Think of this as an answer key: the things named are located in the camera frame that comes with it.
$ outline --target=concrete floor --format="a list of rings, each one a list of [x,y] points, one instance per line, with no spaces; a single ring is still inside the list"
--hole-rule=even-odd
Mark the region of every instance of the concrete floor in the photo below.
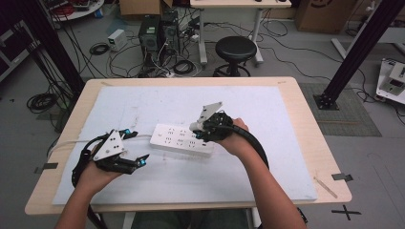
[[[343,41],[345,46],[352,40],[343,32],[339,35],[299,32],[292,21],[283,21],[288,28],[286,36],[277,38],[286,46],[293,48],[313,49],[330,57],[341,60],[330,39]],[[87,56],[88,50],[97,42],[107,42],[106,38],[116,29],[138,34],[139,22],[123,21],[113,15],[95,19],[92,16],[72,22],[73,32]],[[240,24],[251,30],[252,24]],[[273,31],[282,33],[284,28],[277,22],[269,24]],[[218,41],[221,37],[234,34],[232,30],[206,27],[207,40]],[[74,49],[66,33],[58,31],[62,43],[77,65]],[[339,68],[339,63],[325,55],[287,49],[274,39],[264,36],[259,42],[261,48],[272,48],[280,59],[294,62],[308,75],[321,75],[332,78]],[[213,43],[207,43],[209,63],[197,76],[210,76],[213,69],[223,61],[216,56]],[[190,60],[198,61],[197,45],[188,48]],[[247,67],[254,76],[293,76],[301,83],[328,83],[324,79],[312,79],[300,74],[291,64],[279,62],[271,50],[261,49],[266,64],[255,68],[249,61]],[[108,54],[93,56],[92,63],[106,74]],[[382,58],[393,58],[405,61],[404,55],[394,46],[378,44],[361,66],[366,75],[366,90],[375,93],[380,61]],[[114,64],[127,70],[140,64],[142,54],[140,47],[134,47],[116,58]],[[92,77],[86,69],[82,77]],[[359,73],[351,80],[351,85],[360,87],[362,76]],[[53,130],[49,120],[37,120],[26,107],[27,100],[46,92],[48,82],[32,59],[26,59],[15,71],[0,83],[0,228],[51,228],[58,216],[27,216],[25,205],[39,179],[34,173],[36,167],[46,162],[46,153],[58,134]],[[405,107],[396,104],[402,114]],[[351,220],[344,214],[333,214],[331,210],[343,210],[342,204],[321,204],[300,206],[307,216],[308,228],[405,228],[405,126],[398,120],[394,109],[383,103],[364,103],[382,137],[353,137],[327,135],[326,141],[345,174],[351,174],[353,181],[348,183],[352,191],[352,201],[345,203],[349,211],[362,215],[351,215]],[[105,214],[110,228],[122,227],[124,214]]]

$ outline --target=computer tower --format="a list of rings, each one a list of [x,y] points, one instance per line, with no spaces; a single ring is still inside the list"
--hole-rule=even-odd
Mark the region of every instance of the computer tower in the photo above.
[[[160,15],[145,15],[140,24],[138,36],[144,56],[144,65],[146,67],[161,66],[164,61],[165,46]]]
[[[166,54],[181,54],[178,12],[176,10],[166,11],[161,17],[161,23],[163,26],[164,38],[167,43]]]

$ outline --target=person's right hand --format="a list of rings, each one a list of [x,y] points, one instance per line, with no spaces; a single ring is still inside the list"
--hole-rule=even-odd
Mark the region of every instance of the person's right hand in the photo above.
[[[233,119],[233,124],[246,131],[249,131],[246,124],[239,117]],[[232,135],[228,136],[224,140],[217,141],[217,143],[222,145],[229,153],[237,157],[240,157],[244,153],[250,152],[250,150],[253,149],[247,140],[235,133],[232,133]]]

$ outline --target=power outlet socket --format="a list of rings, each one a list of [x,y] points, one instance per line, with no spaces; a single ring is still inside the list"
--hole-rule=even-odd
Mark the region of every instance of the power outlet socket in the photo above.
[[[188,154],[192,156],[211,156],[213,142],[203,142],[185,127],[158,124],[152,134],[151,146],[155,149]]]

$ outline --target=gray mat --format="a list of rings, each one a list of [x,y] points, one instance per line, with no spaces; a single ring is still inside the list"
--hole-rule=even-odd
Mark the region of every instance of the gray mat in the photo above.
[[[319,110],[313,95],[321,94],[327,86],[327,84],[300,84],[323,135],[381,136],[361,101],[350,88],[343,90],[339,95],[336,101],[338,111]]]

